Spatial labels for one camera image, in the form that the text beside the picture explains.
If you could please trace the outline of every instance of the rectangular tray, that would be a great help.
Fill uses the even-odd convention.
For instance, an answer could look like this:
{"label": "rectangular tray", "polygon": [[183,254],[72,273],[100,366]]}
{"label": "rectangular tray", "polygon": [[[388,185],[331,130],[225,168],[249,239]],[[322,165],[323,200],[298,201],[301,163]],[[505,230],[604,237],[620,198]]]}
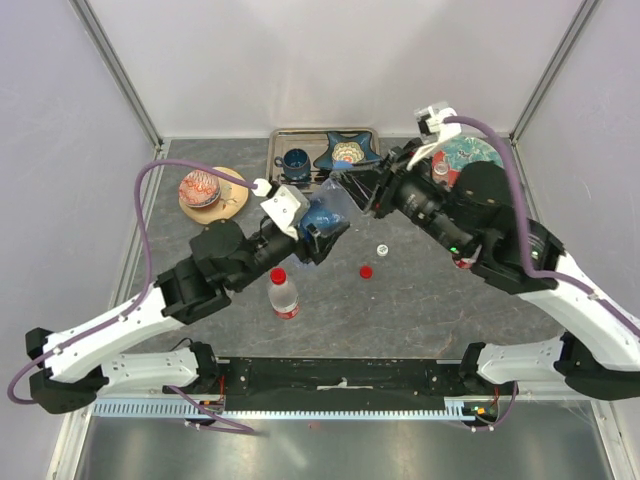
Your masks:
{"label": "rectangular tray", "polygon": [[[304,194],[315,192],[322,182],[327,179],[325,172],[313,167],[313,162],[329,147],[327,132],[337,132],[344,136],[354,136],[359,133],[371,133],[371,149],[380,155],[380,142],[378,133],[371,128],[305,128],[305,129],[280,129],[274,130],[269,138],[269,151],[267,154],[267,179],[279,184],[295,185]],[[311,160],[311,181],[295,182],[283,175],[282,168],[274,163],[276,157],[283,157],[285,153],[294,148],[300,148],[307,152]]]}

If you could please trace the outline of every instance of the robotic arm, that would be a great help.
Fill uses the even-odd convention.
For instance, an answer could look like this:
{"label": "robotic arm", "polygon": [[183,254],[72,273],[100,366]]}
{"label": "robotic arm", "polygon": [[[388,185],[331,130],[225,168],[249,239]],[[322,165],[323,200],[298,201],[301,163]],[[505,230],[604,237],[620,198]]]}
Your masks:
{"label": "robotic arm", "polygon": [[[459,134],[460,125],[451,121],[457,117],[448,107],[429,107],[417,117],[422,138],[392,149],[379,163],[334,171],[334,180],[363,212],[384,218],[399,210],[473,274],[537,305],[568,331],[534,344],[471,344],[456,373],[460,381],[473,392],[516,380],[564,379],[574,390],[594,398],[640,396],[640,322],[602,293],[562,243],[533,220],[528,220],[528,243],[535,269],[569,275],[588,285],[591,293],[527,273],[504,171],[489,162],[476,162],[462,170],[451,189],[437,183],[431,176],[430,154]],[[261,181],[259,190],[267,196],[262,207],[268,217],[258,232],[247,238],[232,220],[209,224],[191,240],[192,254],[160,274],[145,302],[128,317],[64,349],[58,345],[117,315],[132,301],[65,332],[29,332],[27,352],[32,359],[54,353],[30,378],[32,398],[50,413],[64,413],[107,393],[172,393],[167,385],[186,393],[214,391],[220,365],[209,345],[196,342],[160,354],[120,352],[228,306],[228,290],[242,291],[291,254],[319,264],[348,228],[341,224],[321,231],[312,223],[302,226],[309,201],[294,187],[276,188]],[[628,325],[603,302],[617,308]]]}

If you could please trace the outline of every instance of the wall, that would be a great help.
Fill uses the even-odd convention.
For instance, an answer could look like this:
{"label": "wall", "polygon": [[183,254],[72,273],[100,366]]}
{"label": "wall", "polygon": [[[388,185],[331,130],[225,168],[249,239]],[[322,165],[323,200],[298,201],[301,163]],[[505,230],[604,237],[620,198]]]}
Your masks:
{"label": "wall", "polygon": [[[25,332],[66,329],[107,307],[133,176],[153,149],[68,2],[0,2],[0,58],[5,386],[28,360]],[[44,478],[60,423],[0,400],[2,477]]]}
{"label": "wall", "polygon": [[[637,0],[602,2],[521,141],[544,223],[609,295],[640,316]],[[614,402],[640,472],[640,399]]]}
{"label": "wall", "polygon": [[446,99],[510,131],[580,0],[91,0],[169,137],[373,126]]}

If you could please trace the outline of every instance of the bottle cap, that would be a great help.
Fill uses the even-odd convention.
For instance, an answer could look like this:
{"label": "bottle cap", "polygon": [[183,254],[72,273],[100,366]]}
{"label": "bottle cap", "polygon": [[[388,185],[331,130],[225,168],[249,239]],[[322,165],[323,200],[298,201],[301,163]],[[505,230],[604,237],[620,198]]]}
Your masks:
{"label": "bottle cap", "polygon": [[369,265],[364,265],[360,268],[360,276],[365,280],[371,278],[373,276],[373,268]]}
{"label": "bottle cap", "polygon": [[287,281],[287,272],[284,271],[284,268],[274,268],[271,270],[271,281],[276,285],[282,285]]}

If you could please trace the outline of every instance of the glossy gray floor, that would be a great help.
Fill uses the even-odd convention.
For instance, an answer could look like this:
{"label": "glossy gray floor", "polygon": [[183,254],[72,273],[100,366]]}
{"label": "glossy gray floor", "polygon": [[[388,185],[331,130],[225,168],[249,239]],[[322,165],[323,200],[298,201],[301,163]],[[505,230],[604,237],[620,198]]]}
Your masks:
{"label": "glossy gray floor", "polygon": [[493,433],[435,422],[252,421],[257,437],[94,419],[76,480],[607,480],[591,415],[518,404]]}
{"label": "glossy gray floor", "polygon": [[[382,139],[385,153],[404,139]],[[187,158],[231,167],[246,179],[264,177],[268,141],[173,141],[169,158]],[[165,167],[149,224],[154,273],[189,255],[189,239],[201,227],[178,207],[184,168]],[[263,212],[256,198],[235,219],[250,235]],[[210,318],[139,345],[135,351],[171,348],[184,336],[211,343],[218,355],[461,358],[470,342],[502,344],[551,338],[559,326],[536,307],[455,268],[451,256],[402,214],[384,220],[362,215],[319,266],[286,260],[300,292],[301,311],[293,321],[273,315],[266,276],[232,305]],[[389,246],[388,256],[376,247]],[[365,281],[358,271],[374,268]],[[135,287],[140,288],[142,264]]]}

